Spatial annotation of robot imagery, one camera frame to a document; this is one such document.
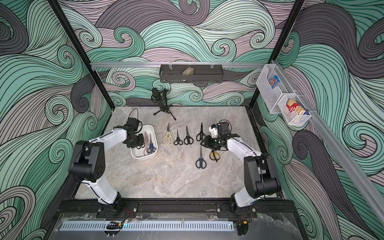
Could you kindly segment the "white plastic storage box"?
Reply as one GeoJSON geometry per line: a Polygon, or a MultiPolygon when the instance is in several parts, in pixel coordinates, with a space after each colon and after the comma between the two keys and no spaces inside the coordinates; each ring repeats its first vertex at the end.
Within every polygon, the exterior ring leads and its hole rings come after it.
{"type": "Polygon", "coordinates": [[[153,126],[144,125],[142,130],[139,133],[143,134],[145,145],[142,145],[140,149],[138,149],[137,147],[131,149],[131,156],[137,161],[145,161],[151,158],[155,158],[158,154],[158,150],[157,150],[158,143],[157,143],[156,134],[153,126]],[[148,153],[147,149],[150,147],[151,143],[155,148],[155,150],[151,153],[148,153]]]}

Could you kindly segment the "small black scissors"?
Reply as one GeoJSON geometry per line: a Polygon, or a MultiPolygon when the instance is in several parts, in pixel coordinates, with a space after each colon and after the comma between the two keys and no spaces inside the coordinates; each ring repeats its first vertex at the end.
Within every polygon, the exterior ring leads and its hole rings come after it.
{"type": "Polygon", "coordinates": [[[183,141],[180,139],[179,131],[177,130],[177,137],[173,143],[175,146],[181,146],[183,145],[183,141]]]}

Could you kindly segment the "yellow handled scissors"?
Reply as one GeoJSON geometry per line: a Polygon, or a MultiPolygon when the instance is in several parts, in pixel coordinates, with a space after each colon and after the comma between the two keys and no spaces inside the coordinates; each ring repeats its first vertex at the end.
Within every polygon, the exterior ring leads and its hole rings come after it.
{"type": "Polygon", "coordinates": [[[218,160],[221,159],[221,156],[220,156],[219,153],[217,153],[217,151],[212,150],[212,151],[210,152],[210,159],[211,159],[212,161],[218,162],[218,160]]]}

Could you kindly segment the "dark teal handled scissors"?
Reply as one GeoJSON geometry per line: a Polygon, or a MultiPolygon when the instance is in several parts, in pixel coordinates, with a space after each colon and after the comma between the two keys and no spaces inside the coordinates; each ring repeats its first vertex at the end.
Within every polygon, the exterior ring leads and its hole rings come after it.
{"type": "Polygon", "coordinates": [[[205,169],[207,166],[207,162],[203,158],[203,149],[202,146],[200,146],[200,156],[198,160],[196,161],[196,168],[198,169],[205,169]]]}

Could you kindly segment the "cream handled scissors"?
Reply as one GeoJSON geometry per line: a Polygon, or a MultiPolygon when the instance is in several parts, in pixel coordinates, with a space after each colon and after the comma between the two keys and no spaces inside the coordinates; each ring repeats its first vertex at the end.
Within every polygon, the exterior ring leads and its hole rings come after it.
{"type": "Polygon", "coordinates": [[[163,137],[162,144],[163,145],[172,145],[173,142],[174,142],[174,138],[171,134],[170,123],[168,123],[167,131],[166,131],[165,136],[163,137]]]}

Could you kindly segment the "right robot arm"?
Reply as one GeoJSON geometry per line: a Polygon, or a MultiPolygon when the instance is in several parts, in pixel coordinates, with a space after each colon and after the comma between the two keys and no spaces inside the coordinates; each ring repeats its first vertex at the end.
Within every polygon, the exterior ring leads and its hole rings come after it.
{"type": "Polygon", "coordinates": [[[274,161],[247,145],[239,135],[223,135],[217,138],[206,136],[201,146],[213,151],[224,148],[235,154],[244,164],[245,186],[233,195],[235,208],[252,205],[261,196],[270,196],[280,191],[274,161]]]}

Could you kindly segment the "black medium scissors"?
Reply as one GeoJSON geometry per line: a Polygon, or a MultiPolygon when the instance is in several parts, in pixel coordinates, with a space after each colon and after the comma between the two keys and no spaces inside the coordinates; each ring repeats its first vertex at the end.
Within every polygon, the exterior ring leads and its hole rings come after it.
{"type": "Polygon", "coordinates": [[[186,126],[186,137],[184,138],[184,144],[185,145],[192,145],[194,142],[194,139],[190,136],[189,128],[186,126]]]}

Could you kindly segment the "large black scissors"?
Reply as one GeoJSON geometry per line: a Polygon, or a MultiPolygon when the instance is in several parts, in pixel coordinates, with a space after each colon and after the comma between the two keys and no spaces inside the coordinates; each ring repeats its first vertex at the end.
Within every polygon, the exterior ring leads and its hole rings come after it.
{"type": "Polygon", "coordinates": [[[196,136],[196,141],[201,142],[205,139],[206,135],[203,131],[203,123],[201,123],[200,132],[196,136]]]}

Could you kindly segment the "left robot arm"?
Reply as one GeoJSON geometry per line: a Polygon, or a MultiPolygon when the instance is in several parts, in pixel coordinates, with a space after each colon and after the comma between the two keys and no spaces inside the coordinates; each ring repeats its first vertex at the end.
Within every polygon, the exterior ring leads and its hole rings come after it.
{"type": "Polygon", "coordinates": [[[87,185],[97,196],[100,204],[113,205],[119,196],[105,177],[105,170],[106,152],[120,143],[127,145],[128,148],[136,148],[143,146],[145,139],[143,134],[119,126],[93,140],[78,141],[74,146],[69,174],[75,181],[87,185]]]}

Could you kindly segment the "blue handled scissors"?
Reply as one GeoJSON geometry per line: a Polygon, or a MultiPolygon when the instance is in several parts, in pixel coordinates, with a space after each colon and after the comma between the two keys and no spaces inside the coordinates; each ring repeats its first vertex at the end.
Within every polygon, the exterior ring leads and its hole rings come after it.
{"type": "Polygon", "coordinates": [[[154,147],[154,144],[153,144],[153,141],[152,141],[152,135],[150,134],[150,144],[149,144],[149,147],[147,149],[147,153],[150,155],[150,154],[153,154],[155,153],[155,151],[157,150],[155,147],[154,147]]]}

